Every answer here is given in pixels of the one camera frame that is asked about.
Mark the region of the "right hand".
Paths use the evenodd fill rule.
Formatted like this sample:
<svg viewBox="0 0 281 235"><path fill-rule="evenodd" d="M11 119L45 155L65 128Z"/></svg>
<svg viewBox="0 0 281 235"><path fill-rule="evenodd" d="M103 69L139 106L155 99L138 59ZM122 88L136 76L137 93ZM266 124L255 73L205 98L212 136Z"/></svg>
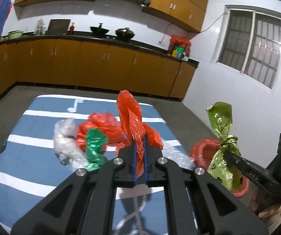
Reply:
<svg viewBox="0 0 281 235"><path fill-rule="evenodd" d="M256 212L258 207L261 205L262 196L264 192L261 189L254 191L252 199L249 203L249 208ZM269 234L275 231L275 229L281 223L281 203L276 203L259 212L258 217L262 219L269 231Z"/></svg>

